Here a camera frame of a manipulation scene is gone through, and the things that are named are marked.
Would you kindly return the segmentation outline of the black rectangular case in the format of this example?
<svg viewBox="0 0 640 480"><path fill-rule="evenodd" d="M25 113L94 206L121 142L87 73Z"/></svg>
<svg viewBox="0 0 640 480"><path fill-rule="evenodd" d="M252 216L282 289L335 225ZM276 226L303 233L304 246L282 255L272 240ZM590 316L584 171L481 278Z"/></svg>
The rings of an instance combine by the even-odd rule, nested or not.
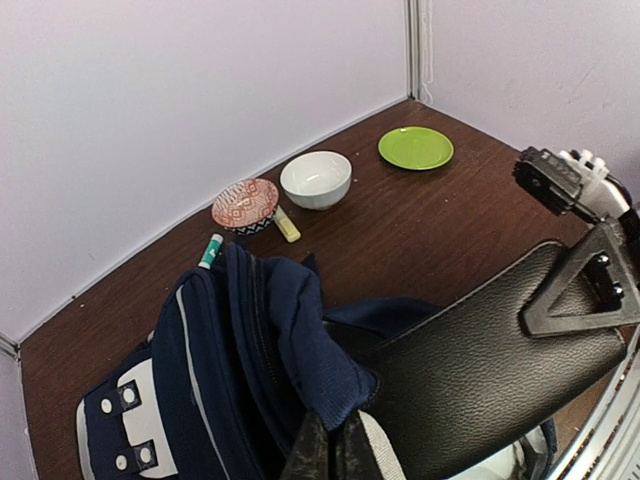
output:
<svg viewBox="0 0 640 480"><path fill-rule="evenodd" d="M444 479L550 418L615 368L614 329L533 338L520 313L571 252L549 241L435 316L362 355L368 412L410 479Z"/></svg>

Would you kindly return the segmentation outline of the white green glue stick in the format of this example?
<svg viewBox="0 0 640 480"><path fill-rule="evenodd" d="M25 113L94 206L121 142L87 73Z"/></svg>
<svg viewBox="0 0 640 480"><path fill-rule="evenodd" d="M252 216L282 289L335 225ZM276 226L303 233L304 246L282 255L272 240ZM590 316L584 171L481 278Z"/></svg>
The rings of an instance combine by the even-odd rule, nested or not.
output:
<svg viewBox="0 0 640 480"><path fill-rule="evenodd" d="M202 269L210 270L220 253L223 243L224 243L223 236L220 235L219 233L214 233L211 236L209 243L206 249L204 250L204 253L201 256L201 259L198 263L198 267Z"/></svg>

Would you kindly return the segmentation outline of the navy blue student backpack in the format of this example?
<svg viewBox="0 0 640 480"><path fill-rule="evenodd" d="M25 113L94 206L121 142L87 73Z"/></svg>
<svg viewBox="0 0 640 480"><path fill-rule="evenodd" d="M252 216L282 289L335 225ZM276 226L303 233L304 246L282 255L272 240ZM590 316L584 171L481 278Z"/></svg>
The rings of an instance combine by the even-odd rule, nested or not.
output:
<svg viewBox="0 0 640 480"><path fill-rule="evenodd" d="M431 317L406 297L326 308L313 256L230 245L187 272L155 330L76 410L86 479L280 479L305 415L331 433L356 414L383 479L405 473L363 409L377 387L354 354Z"/></svg>

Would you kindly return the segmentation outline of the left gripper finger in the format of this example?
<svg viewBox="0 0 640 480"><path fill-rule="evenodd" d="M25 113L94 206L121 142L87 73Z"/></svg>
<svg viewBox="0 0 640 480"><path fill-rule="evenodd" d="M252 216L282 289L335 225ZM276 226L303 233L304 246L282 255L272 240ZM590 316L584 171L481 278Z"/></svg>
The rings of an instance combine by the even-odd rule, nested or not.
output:
<svg viewBox="0 0 640 480"><path fill-rule="evenodd" d="M315 412L308 412L279 478L382 480L384 475L364 423L356 414L331 433Z"/></svg>

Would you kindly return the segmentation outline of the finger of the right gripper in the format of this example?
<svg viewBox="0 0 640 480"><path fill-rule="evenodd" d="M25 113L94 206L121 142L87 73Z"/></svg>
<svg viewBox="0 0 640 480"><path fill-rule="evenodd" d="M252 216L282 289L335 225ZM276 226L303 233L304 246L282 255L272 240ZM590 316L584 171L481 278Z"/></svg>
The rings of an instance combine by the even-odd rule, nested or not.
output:
<svg viewBox="0 0 640 480"><path fill-rule="evenodd" d="M593 227L561 259L521 311L533 337L639 322L639 274L619 222Z"/></svg>

